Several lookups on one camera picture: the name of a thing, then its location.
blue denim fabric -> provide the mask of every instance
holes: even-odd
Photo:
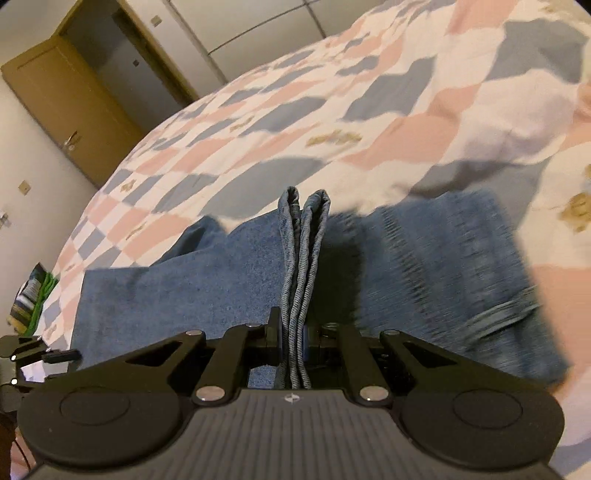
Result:
[[[365,217],[328,217],[328,208],[317,192],[300,212],[289,189],[278,211],[229,235],[201,219],[152,267],[87,272],[72,339],[82,367],[184,330],[221,337],[280,305],[276,386],[309,386],[304,319],[354,322],[367,335],[399,329],[520,377],[563,377],[567,364],[492,196],[447,193]],[[270,387],[271,370],[252,371],[249,385]]]

bed sheet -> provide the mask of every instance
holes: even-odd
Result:
[[[91,200],[38,334],[68,348],[86,270],[150,265],[198,218],[231,230],[290,185],[326,189],[332,213],[487,188],[572,363],[553,465],[591,478],[590,34],[559,2],[390,1],[243,75],[148,134]]]

light switch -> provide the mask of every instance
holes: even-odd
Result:
[[[23,180],[22,183],[18,186],[18,190],[23,194],[26,195],[31,190],[31,186],[27,183],[26,180]]]

green strap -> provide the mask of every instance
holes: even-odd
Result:
[[[39,325],[39,317],[41,317],[41,311],[43,310],[43,304],[57,285],[57,282],[58,279],[55,278],[50,272],[47,272],[47,275],[45,275],[45,280],[43,280],[43,285],[41,285],[41,290],[39,291],[39,298],[37,299],[37,303],[33,309],[33,314],[31,315],[31,321],[29,322],[27,331],[23,334],[23,336],[32,336],[37,330],[37,326]]]

open door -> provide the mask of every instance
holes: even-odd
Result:
[[[97,187],[144,136],[63,37],[51,37],[1,70],[30,114]]]

